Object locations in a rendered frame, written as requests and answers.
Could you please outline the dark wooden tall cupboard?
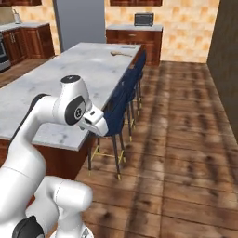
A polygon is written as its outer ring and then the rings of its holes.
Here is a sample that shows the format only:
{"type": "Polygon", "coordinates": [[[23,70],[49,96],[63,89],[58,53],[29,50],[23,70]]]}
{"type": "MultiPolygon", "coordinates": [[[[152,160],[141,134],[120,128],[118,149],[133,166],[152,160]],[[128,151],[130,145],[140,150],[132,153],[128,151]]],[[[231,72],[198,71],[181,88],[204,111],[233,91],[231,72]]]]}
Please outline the dark wooden tall cupboard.
{"type": "Polygon", "coordinates": [[[220,0],[207,66],[238,141],[238,0],[220,0]]]}

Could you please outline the white kettle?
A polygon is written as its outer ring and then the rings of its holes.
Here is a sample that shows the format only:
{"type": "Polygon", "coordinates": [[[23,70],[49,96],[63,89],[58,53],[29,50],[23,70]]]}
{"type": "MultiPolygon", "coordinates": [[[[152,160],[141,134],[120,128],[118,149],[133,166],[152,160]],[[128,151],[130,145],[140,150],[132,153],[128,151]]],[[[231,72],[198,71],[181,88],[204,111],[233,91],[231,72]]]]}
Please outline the white kettle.
{"type": "Polygon", "coordinates": [[[21,24],[20,14],[13,9],[14,19],[16,24],[21,24]]]}

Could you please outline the steel oven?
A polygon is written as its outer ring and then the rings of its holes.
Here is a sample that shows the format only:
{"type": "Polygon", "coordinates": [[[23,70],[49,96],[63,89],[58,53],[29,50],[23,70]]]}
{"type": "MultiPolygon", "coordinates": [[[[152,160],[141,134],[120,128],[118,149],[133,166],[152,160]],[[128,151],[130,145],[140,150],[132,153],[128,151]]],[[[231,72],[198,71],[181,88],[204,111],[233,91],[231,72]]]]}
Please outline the steel oven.
{"type": "Polygon", "coordinates": [[[11,64],[4,45],[3,34],[0,32],[0,72],[8,69],[10,66],[11,64]]]}

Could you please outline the brown wooden base cupboard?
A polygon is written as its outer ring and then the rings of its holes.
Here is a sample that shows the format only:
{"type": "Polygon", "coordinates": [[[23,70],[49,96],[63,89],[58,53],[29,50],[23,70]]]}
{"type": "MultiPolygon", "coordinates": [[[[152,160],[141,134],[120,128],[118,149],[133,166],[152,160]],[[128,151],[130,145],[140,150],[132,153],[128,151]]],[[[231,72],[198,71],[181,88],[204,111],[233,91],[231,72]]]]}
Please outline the brown wooden base cupboard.
{"type": "Polygon", "coordinates": [[[158,66],[161,57],[163,29],[162,25],[110,25],[106,29],[106,39],[109,44],[141,45],[146,51],[146,64],[158,66]]]}

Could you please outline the brown wooden cupboard run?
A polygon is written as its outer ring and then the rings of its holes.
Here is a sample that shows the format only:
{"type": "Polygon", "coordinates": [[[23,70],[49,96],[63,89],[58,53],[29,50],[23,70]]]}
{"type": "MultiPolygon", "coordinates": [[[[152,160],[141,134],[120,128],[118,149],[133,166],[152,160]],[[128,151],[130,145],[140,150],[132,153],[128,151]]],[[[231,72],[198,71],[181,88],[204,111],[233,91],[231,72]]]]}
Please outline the brown wooden cupboard run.
{"type": "Polygon", "coordinates": [[[48,23],[0,25],[7,56],[12,65],[26,59],[47,60],[55,55],[48,23]]]}

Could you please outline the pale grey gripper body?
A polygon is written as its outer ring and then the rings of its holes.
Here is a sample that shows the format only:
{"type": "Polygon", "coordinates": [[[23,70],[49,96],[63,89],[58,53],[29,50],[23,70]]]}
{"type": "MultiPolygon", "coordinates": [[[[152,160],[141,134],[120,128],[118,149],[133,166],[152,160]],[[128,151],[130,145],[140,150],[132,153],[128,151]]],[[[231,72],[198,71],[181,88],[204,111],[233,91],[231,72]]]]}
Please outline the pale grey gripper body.
{"type": "Polygon", "coordinates": [[[98,136],[104,136],[108,132],[108,126],[104,117],[93,120],[85,116],[79,121],[78,125],[98,136]]]}

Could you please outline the brown wooden wall cupboard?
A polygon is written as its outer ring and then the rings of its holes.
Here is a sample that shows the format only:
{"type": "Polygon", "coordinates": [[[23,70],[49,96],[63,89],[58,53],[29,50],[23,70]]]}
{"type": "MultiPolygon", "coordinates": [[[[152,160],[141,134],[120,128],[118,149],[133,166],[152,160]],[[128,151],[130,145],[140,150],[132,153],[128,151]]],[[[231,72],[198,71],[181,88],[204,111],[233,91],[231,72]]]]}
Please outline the brown wooden wall cupboard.
{"type": "Polygon", "coordinates": [[[111,7],[160,7],[163,0],[110,0],[111,7]]]}
{"type": "Polygon", "coordinates": [[[12,7],[12,6],[40,6],[42,0],[0,0],[0,7],[12,7]]]}

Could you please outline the blue bar stool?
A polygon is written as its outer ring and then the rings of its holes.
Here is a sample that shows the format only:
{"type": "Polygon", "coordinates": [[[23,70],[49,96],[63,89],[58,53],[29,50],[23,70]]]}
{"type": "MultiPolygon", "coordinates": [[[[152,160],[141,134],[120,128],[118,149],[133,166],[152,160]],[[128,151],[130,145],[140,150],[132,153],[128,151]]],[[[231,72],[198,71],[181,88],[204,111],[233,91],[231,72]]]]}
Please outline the blue bar stool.
{"type": "Polygon", "coordinates": [[[138,109],[141,108],[141,93],[140,93],[140,80],[143,76],[143,67],[146,62],[146,51],[143,50],[141,54],[139,55],[139,58],[137,62],[134,65],[134,69],[137,71],[137,83],[136,83],[136,89],[137,89],[137,104],[138,109]]]}
{"type": "Polygon", "coordinates": [[[112,145],[114,150],[113,158],[115,159],[118,179],[121,179],[119,164],[124,156],[124,153],[123,152],[121,152],[121,154],[117,153],[116,135],[119,136],[121,148],[122,151],[124,151],[125,149],[122,137],[122,129],[124,126],[124,114],[126,111],[126,105],[127,105],[127,92],[122,86],[119,86],[113,92],[111,100],[108,103],[108,108],[104,112],[103,119],[106,121],[108,131],[102,135],[97,135],[98,139],[108,137],[112,138],[112,145]]]}
{"type": "Polygon", "coordinates": [[[135,124],[135,120],[130,117],[130,104],[135,98],[136,95],[136,83],[138,81],[138,70],[137,69],[128,69],[123,77],[123,86],[127,94],[126,102],[126,113],[127,113],[127,122],[128,122],[128,134],[129,140],[132,140],[132,126],[135,124]]]}

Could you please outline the wooden spoon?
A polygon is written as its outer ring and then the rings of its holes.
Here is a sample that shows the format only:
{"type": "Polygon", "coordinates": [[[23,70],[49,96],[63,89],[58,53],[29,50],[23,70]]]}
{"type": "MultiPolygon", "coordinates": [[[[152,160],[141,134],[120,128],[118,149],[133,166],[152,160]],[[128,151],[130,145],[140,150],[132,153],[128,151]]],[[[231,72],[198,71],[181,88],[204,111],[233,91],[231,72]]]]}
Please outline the wooden spoon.
{"type": "Polygon", "coordinates": [[[120,51],[111,51],[110,53],[111,53],[112,56],[126,56],[126,57],[132,58],[131,55],[122,53],[120,51]]]}

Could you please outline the grey fridge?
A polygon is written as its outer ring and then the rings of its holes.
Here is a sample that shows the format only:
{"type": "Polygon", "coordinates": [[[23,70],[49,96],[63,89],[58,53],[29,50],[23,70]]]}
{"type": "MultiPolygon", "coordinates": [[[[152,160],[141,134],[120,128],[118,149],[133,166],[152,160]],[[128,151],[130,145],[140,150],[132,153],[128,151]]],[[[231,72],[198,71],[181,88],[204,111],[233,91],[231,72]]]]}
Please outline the grey fridge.
{"type": "Polygon", "coordinates": [[[105,43],[104,0],[53,0],[60,51],[78,43],[105,43]]]}

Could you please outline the brown wooden kitchen island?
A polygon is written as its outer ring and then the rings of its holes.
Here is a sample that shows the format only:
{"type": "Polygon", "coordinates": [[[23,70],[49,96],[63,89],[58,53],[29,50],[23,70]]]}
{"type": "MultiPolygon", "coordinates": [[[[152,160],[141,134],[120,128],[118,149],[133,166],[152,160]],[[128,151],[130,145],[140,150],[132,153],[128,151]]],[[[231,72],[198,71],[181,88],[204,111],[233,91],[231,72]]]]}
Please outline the brown wooden kitchen island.
{"type": "MultiPolygon", "coordinates": [[[[139,45],[80,43],[0,88],[0,165],[5,161],[8,142],[36,95],[58,96],[60,79],[77,74],[85,80],[92,102],[102,109],[139,52],[139,45]],[[112,56],[111,51],[132,58],[112,56]]],[[[49,175],[74,179],[86,159],[89,140],[87,132],[77,126],[44,124],[33,143],[45,157],[49,175]]]]}

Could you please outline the black toaster oven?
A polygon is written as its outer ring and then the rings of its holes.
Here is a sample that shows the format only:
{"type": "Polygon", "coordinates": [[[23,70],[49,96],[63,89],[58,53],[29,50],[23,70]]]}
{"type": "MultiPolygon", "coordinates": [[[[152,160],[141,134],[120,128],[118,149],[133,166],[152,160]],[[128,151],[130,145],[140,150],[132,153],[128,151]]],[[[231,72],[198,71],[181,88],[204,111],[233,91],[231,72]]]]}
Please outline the black toaster oven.
{"type": "Polygon", "coordinates": [[[154,14],[151,12],[136,13],[134,16],[135,26],[153,26],[154,14]]]}

